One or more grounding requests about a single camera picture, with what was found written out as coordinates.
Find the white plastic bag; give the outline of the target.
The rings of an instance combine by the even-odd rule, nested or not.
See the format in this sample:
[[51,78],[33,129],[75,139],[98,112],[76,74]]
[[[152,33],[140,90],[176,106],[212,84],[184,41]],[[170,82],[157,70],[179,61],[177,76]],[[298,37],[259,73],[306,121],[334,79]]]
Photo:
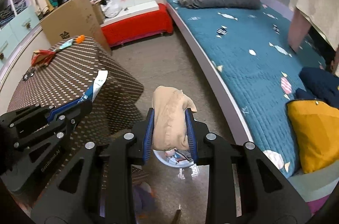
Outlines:
[[121,12],[122,7],[120,4],[109,0],[106,5],[101,5],[101,9],[105,18],[114,18]]

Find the blue quilted bed cover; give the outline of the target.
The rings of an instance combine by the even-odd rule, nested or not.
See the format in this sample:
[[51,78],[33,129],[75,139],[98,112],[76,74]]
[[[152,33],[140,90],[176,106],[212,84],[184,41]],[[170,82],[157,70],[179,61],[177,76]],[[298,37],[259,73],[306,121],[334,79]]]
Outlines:
[[235,142],[254,142],[286,177],[300,171],[286,103],[303,87],[302,68],[325,66],[310,38],[294,52],[287,42],[290,21],[266,5],[258,10],[188,9],[168,2],[167,7],[203,69]]

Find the brown dotted tablecloth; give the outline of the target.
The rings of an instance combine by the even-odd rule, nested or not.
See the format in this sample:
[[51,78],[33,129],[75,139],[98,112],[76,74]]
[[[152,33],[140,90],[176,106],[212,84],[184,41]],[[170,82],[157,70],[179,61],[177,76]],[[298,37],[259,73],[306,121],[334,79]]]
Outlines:
[[71,135],[71,149],[76,152],[88,141],[99,145],[112,135],[131,128],[143,119],[136,102],[144,87],[115,61],[94,39],[86,37],[57,53],[47,67],[38,67],[34,75],[18,83],[8,110],[40,103],[59,107],[81,97],[100,70],[108,76],[93,103],[93,109]]

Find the yellow pillow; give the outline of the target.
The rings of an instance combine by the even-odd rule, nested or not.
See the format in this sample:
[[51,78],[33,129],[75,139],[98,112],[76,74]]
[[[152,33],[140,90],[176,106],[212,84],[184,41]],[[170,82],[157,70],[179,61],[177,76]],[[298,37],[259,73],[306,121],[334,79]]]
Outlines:
[[286,104],[302,170],[310,174],[338,161],[338,109],[318,100]]

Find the large cardboard box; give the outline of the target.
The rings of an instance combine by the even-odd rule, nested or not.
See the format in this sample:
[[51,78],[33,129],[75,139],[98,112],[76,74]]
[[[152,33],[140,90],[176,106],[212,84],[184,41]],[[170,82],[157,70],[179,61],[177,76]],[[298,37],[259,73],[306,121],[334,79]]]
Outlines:
[[40,25],[52,46],[64,39],[85,35],[93,38],[111,55],[90,0],[68,0],[45,16]]

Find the black wrapper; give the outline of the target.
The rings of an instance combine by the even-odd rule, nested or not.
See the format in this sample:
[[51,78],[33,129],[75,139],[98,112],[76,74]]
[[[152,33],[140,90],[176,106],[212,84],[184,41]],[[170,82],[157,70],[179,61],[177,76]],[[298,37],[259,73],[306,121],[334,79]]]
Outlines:
[[27,70],[27,72],[23,75],[22,80],[25,82],[28,79],[30,79],[31,77],[33,77],[35,75],[35,69],[31,68],[29,70]]

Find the orange round object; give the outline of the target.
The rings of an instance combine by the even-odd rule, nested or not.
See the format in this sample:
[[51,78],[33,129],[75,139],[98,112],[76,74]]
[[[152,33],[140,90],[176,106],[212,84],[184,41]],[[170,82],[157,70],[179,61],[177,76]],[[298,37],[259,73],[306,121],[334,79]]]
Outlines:
[[78,37],[75,39],[75,42],[76,42],[77,44],[80,44],[80,43],[82,43],[83,41],[85,41],[85,35],[80,35],[80,36],[78,36]]

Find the red and brown paper bag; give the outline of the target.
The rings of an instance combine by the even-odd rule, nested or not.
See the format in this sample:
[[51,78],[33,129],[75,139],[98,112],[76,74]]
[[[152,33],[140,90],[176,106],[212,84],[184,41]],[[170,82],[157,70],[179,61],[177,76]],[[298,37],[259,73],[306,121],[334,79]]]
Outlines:
[[36,50],[31,58],[31,66],[48,66],[55,57],[56,52],[50,50]]

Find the white blue wrapper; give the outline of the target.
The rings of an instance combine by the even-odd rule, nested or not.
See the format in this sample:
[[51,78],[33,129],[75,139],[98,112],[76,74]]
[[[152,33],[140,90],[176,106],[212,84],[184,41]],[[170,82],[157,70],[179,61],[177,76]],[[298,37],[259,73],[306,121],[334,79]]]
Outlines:
[[87,100],[93,102],[97,97],[99,91],[101,90],[102,86],[105,84],[107,76],[107,70],[99,70],[93,84],[90,85],[85,93],[79,98],[78,103]]

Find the white trash bin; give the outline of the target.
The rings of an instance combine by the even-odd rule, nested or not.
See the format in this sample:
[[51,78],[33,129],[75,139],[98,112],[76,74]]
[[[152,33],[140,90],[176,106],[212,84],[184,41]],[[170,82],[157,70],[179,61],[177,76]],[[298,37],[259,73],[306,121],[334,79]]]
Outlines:
[[153,150],[153,153],[161,163],[171,168],[189,168],[194,165],[188,150]]

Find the dark blue cushion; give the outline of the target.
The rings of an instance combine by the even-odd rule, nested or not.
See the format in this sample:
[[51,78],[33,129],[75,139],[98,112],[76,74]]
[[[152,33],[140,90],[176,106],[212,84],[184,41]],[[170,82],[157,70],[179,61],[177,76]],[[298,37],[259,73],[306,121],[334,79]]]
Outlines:
[[304,67],[299,73],[305,90],[296,89],[296,99],[317,99],[338,109],[339,78],[323,69]]

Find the beige paper bag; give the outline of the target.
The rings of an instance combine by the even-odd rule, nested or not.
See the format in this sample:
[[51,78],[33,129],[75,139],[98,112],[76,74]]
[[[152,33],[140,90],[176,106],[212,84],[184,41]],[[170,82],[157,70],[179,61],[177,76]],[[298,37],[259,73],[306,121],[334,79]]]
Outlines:
[[192,99],[182,90],[159,86],[153,92],[154,129],[152,147],[155,150],[188,150],[186,109],[197,112]]

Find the white cabinet with drawers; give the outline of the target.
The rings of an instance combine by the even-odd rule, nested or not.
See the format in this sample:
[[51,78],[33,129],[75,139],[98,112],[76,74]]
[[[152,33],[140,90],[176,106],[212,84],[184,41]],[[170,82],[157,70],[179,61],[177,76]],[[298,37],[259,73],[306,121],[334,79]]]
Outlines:
[[1,84],[38,25],[31,0],[1,0]]

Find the teal tube wrapper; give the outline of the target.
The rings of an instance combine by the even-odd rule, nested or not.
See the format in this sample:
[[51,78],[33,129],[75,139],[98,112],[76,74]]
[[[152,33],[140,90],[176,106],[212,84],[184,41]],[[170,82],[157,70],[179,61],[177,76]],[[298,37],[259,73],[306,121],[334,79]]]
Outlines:
[[58,50],[61,51],[61,50],[64,50],[66,48],[69,48],[73,45],[73,43],[74,43],[74,39],[69,39],[66,42],[64,42],[62,45],[60,45],[58,47]]

